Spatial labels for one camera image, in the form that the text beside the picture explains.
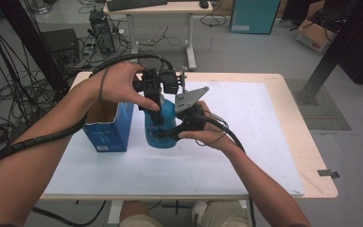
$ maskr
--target shorts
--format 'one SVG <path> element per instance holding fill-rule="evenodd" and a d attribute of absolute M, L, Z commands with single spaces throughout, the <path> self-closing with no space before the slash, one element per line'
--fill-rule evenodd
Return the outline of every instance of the shorts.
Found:
<path fill-rule="evenodd" d="M 202 216 L 202 227 L 251 227 L 248 224 L 250 215 L 241 207 L 238 201 L 214 201 Z M 152 217 L 137 215 L 129 217 L 120 223 L 120 227 L 163 227 Z"/>

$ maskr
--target hand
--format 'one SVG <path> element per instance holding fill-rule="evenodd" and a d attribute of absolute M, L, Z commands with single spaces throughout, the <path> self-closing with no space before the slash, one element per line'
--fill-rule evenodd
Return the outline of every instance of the hand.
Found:
<path fill-rule="evenodd" d="M 202 108 L 205 116 L 213 118 L 208 106 L 204 101 L 199 101 L 197 104 L 199 104 L 199 106 Z M 184 139 L 196 139 L 211 148 L 226 151 L 231 146 L 236 146 L 236 144 L 225 133 L 226 132 L 221 131 L 220 128 L 214 126 L 213 124 L 206 123 L 203 131 L 183 131 L 179 134 L 179 137 Z"/>
<path fill-rule="evenodd" d="M 103 77 L 106 69 L 89 80 L 99 86 L 102 99 L 110 102 L 132 102 L 148 110 L 159 111 L 160 108 L 154 101 L 138 95 L 132 87 L 133 80 L 138 79 L 136 74 L 141 73 L 143 70 L 144 66 L 140 64 L 123 61 L 111 66 L 105 78 Z"/>

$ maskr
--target shoe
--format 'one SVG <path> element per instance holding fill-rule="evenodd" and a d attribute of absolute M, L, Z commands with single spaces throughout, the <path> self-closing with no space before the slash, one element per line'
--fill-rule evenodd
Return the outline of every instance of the shoe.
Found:
<path fill-rule="evenodd" d="M 201 219 L 207 206 L 208 205 L 205 201 L 196 201 L 194 204 L 193 211 L 191 213 L 194 227 L 201 227 Z"/>

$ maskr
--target tape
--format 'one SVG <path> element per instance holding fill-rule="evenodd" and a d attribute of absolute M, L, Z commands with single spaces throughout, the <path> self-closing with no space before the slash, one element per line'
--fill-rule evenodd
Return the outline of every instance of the tape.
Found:
<path fill-rule="evenodd" d="M 336 171 L 332 172 L 330 169 L 318 170 L 318 173 L 321 177 L 330 176 L 332 179 L 340 177 Z"/>

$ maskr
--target black pole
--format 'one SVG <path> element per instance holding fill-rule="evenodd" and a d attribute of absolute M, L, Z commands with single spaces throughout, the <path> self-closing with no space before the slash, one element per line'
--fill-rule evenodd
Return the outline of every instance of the black pole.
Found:
<path fill-rule="evenodd" d="M 46 50 L 40 34 L 27 15 L 19 0 L 0 0 L 0 9 L 5 14 L 31 57 L 40 67 L 46 80 L 61 99 L 69 91 L 69 85 L 61 76 L 61 71 Z"/>
<path fill-rule="evenodd" d="M 331 75 L 340 57 L 359 34 L 361 27 L 363 27 L 363 0 L 356 4 L 344 27 L 340 30 L 329 49 L 326 50 L 325 55 L 320 60 L 309 80 L 295 94 L 299 105 L 316 105 L 318 103 L 315 96 L 320 87 Z"/>

